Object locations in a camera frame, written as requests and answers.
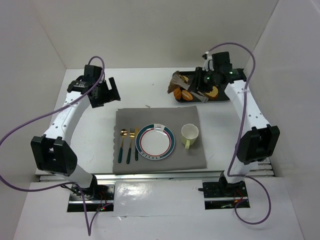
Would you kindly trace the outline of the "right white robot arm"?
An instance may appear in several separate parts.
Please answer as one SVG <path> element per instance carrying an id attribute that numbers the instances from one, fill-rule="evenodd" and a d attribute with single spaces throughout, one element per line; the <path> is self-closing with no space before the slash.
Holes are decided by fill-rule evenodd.
<path id="1" fill-rule="evenodd" d="M 263 116 L 248 85 L 243 69 L 233 68 L 229 52 L 203 54 L 203 67 L 195 69 L 191 91 L 202 94 L 217 88 L 228 98 L 241 122 L 235 152 L 223 177 L 227 183 L 241 182 L 259 162 L 269 158 L 280 136 L 278 126 L 271 125 Z"/>

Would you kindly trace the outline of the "round toasted bread slice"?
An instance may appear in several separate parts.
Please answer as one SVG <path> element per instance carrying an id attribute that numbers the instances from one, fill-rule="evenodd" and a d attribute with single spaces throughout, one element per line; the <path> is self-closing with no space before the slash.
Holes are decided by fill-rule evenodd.
<path id="1" fill-rule="evenodd" d="M 187 76 L 180 75 L 180 78 L 181 78 L 186 84 L 189 83 L 189 78 L 188 78 Z"/>

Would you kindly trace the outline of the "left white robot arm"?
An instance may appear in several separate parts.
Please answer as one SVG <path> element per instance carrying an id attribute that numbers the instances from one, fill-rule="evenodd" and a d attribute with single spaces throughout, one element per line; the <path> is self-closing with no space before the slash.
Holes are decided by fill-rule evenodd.
<path id="1" fill-rule="evenodd" d="M 98 108 L 119 101 L 120 95 L 114 78 L 104 80 L 103 69 L 87 64 L 84 74 L 73 80 L 68 88 L 63 110 L 42 136 L 34 136 L 31 149 L 39 170 L 62 176 L 81 188 L 82 192 L 94 197 L 105 188 L 98 185 L 97 178 L 78 165 L 78 158 L 71 149 L 71 139 L 76 126 L 88 107 Z"/>

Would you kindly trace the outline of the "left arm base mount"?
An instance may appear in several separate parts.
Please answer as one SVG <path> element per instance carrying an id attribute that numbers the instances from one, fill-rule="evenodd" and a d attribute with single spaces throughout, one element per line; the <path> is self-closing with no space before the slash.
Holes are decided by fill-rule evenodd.
<path id="1" fill-rule="evenodd" d="M 79 189 L 72 185 L 66 187 L 70 190 L 67 212 L 68 213 L 83 213 L 83 199 Z M 104 184 L 95 195 L 84 195 L 86 210 L 88 212 L 113 212 L 114 211 L 114 195 L 115 184 Z"/>

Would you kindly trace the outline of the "orange glazed bun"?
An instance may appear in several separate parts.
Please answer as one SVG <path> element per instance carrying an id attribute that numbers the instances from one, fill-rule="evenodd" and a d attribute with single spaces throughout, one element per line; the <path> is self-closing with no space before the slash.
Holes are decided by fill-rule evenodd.
<path id="1" fill-rule="evenodd" d="M 190 92 L 188 92 L 187 90 L 182 90 L 181 91 L 181 97 L 183 100 L 185 101 L 192 101 L 193 100 L 193 96 Z"/>

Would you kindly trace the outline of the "metal tongs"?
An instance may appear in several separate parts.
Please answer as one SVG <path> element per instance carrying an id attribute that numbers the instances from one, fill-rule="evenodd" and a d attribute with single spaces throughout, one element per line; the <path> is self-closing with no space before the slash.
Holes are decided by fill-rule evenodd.
<path id="1" fill-rule="evenodd" d="M 202 103 L 207 103 L 209 101 L 209 98 L 206 97 L 204 94 L 196 91 L 196 90 L 192 90 L 192 87 L 191 87 L 191 84 L 188 82 L 188 84 L 186 84 L 181 78 L 180 78 L 180 75 L 182 75 L 179 71 L 176 71 L 173 73 L 172 78 L 174 79 L 178 79 L 181 81 L 181 91 L 182 90 L 186 90 L 188 91 L 189 93 L 192 94 L 193 96 L 193 100 L 192 101 L 186 101 L 186 100 L 183 100 L 182 98 L 180 100 L 177 100 L 177 101 L 183 101 L 183 102 L 202 102 Z"/>

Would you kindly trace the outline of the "dark brown bread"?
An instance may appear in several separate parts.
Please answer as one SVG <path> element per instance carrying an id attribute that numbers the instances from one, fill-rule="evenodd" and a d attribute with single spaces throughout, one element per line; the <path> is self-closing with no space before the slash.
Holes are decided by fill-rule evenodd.
<path id="1" fill-rule="evenodd" d="M 177 78 L 172 78 L 169 82 L 168 88 L 167 88 L 167 93 L 170 94 L 172 93 L 175 89 L 181 87 L 181 81 L 178 80 Z"/>

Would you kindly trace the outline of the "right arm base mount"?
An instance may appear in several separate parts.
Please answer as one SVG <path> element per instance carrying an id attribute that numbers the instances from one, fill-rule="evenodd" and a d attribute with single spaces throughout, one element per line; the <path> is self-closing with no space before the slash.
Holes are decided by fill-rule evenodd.
<path id="1" fill-rule="evenodd" d="M 198 188 L 203 193 L 205 210 L 222 210 L 250 208 L 250 202 L 245 182 L 228 183 L 221 176 L 218 181 L 207 181 Z"/>

